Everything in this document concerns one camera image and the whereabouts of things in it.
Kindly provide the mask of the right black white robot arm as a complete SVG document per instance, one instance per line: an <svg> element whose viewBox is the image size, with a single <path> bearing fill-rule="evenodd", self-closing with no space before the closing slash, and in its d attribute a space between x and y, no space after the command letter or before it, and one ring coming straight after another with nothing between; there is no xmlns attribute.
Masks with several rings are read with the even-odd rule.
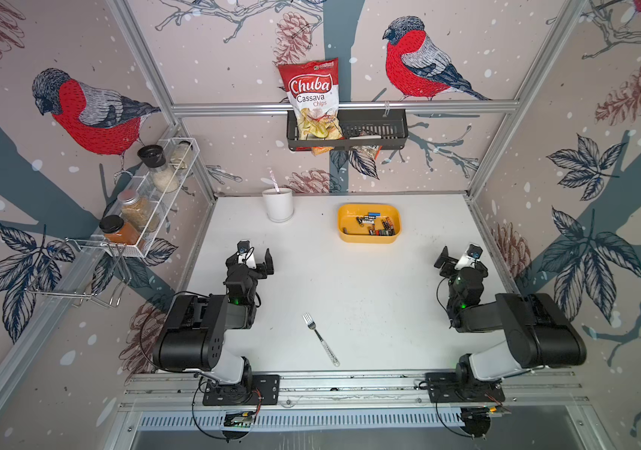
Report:
<svg viewBox="0 0 641 450"><path fill-rule="evenodd" d="M581 366L587 347L571 322L547 294L526 297L502 292L483 303L487 267L483 250L470 244L461 258L445 247L434 263L448 286L441 306L458 333L501 331L504 341L484 351L464 354L455 371L425 374L430 401L459 403L504 400L501 382L534 369Z"/></svg>

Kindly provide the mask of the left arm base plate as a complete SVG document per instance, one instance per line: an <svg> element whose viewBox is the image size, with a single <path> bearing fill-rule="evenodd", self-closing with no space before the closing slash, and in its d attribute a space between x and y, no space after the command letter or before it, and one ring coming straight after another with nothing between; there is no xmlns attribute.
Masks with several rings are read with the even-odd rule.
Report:
<svg viewBox="0 0 641 450"><path fill-rule="evenodd" d="M280 376L253 375L250 384L210 384L202 388L203 406L267 406L277 405Z"/></svg>

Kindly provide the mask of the black copper battery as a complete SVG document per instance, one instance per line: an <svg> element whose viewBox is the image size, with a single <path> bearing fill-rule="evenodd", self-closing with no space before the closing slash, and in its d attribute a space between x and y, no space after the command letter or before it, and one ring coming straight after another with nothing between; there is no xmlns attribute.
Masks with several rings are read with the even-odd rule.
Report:
<svg viewBox="0 0 641 450"><path fill-rule="evenodd" d="M378 219L378 216L356 217L356 221L361 227L365 225L374 226L377 219Z"/></svg>

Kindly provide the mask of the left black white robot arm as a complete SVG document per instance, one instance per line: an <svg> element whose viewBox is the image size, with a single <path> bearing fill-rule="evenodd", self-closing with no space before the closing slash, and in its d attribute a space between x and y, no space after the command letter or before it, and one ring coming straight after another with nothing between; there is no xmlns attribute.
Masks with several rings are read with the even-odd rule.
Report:
<svg viewBox="0 0 641 450"><path fill-rule="evenodd" d="M182 292L172 302L153 346L153 363L161 371L196 372L205 406L275 405L280 377L255 374L245 356L224 347L228 330L248 330L262 304L258 282L275 273L269 251L261 262L255 249L241 241L226 260L224 294Z"/></svg>

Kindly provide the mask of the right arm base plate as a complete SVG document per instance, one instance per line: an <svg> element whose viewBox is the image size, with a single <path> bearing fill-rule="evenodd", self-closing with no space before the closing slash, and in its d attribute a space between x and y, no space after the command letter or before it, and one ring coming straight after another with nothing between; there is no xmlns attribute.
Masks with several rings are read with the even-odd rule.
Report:
<svg viewBox="0 0 641 450"><path fill-rule="evenodd" d="M454 372L425 373L425 387L432 403L503 403L505 395L500 382L481 382L470 379L460 382Z"/></svg>

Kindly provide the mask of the yellow plastic storage box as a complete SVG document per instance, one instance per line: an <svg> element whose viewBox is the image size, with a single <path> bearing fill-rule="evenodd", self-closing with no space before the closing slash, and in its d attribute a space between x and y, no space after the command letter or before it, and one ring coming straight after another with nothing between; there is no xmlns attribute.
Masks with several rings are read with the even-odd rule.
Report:
<svg viewBox="0 0 641 450"><path fill-rule="evenodd" d="M374 226L361 227L356 218L378 216ZM399 211L389 204L342 204L337 211L337 228L343 241L353 244L391 244L402 232ZM393 229L395 236L370 235L371 229Z"/></svg>

